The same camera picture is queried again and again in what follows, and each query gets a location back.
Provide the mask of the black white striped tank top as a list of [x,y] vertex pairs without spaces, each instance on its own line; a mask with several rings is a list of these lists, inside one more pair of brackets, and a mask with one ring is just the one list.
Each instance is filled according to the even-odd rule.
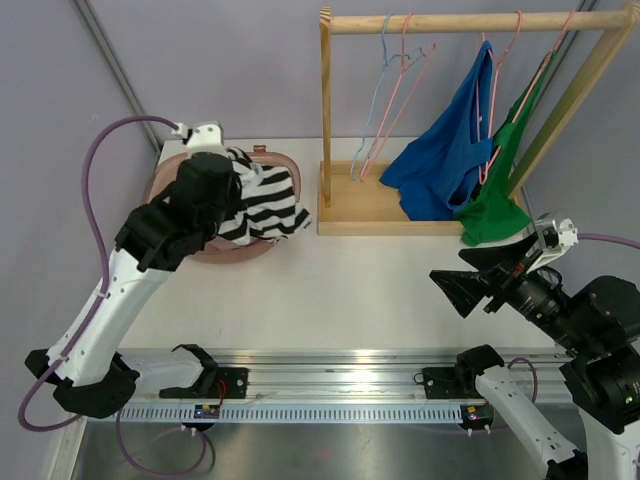
[[238,210],[221,224],[219,237],[236,246],[254,240],[278,242],[310,225],[311,213],[299,200],[296,167],[259,163],[236,147],[227,149],[227,157],[239,176],[241,201]]

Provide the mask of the blue wire hanger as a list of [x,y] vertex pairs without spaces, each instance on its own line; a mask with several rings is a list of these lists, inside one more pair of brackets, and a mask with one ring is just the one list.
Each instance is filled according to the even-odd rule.
[[[401,31],[401,40],[400,40],[400,52],[393,55],[389,53],[386,37],[387,37],[388,27],[390,25],[390,22],[393,16],[394,16],[393,13],[389,13],[386,15],[383,21],[382,30],[380,33],[380,40],[381,40],[381,46],[382,46],[381,73],[379,75],[378,81],[376,83],[376,86],[374,88],[374,91],[371,97],[369,110],[368,110],[367,117],[364,124],[364,129],[360,137],[360,144],[358,148],[355,150],[353,157],[351,159],[351,166],[349,171],[351,181],[364,180],[366,173],[368,172],[368,168],[370,167],[370,164],[373,161],[374,153],[378,149],[378,143],[380,142],[383,128],[385,127],[387,123],[387,119],[390,113],[392,112],[392,109],[396,102],[396,97],[398,95],[398,90],[403,83],[404,77],[406,76],[406,73],[413,67],[413,65],[418,60],[425,58],[425,53],[422,47],[418,47],[413,52],[409,52],[407,50],[406,38],[408,34],[409,23],[414,16],[413,13],[407,14],[403,21],[402,31]],[[380,120],[378,129],[375,132],[375,135],[371,138],[369,149],[366,151],[366,153],[364,153],[364,149],[365,149],[365,146],[367,145],[367,140],[368,140],[367,134],[369,133],[370,127],[372,125],[373,116],[375,113],[376,105],[378,103],[379,93],[385,81],[385,77],[388,71],[390,70],[390,68],[393,66],[394,62],[399,64],[399,75],[397,77],[391,96],[385,107],[385,111],[382,116],[382,119]]]

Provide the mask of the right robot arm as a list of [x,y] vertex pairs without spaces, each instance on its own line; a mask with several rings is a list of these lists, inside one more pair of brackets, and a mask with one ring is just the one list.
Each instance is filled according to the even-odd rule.
[[428,398],[482,399],[515,434],[543,479],[636,479],[639,476],[639,291],[599,276],[573,296],[550,263],[583,236],[573,225],[537,227],[511,244],[469,248],[468,271],[433,270],[430,279],[461,317],[482,299],[495,313],[505,305],[550,337],[569,356],[560,373],[581,417],[587,449],[568,441],[516,384],[489,345],[457,355],[451,367],[425,367]]

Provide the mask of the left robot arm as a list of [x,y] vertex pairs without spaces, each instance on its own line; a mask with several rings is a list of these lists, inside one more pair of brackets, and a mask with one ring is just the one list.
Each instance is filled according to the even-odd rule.
[[203,398],[214,390],[218,365],[194,344],[146,359],[117,349],[154,292],[218,235],[240,205],[232,160],[197,153],[179,165],[174,181],[129,214],[95,299],[56,345],[33,350],[25,360],[38,379],[54,385],[64,411],[103,419],[135,394]]

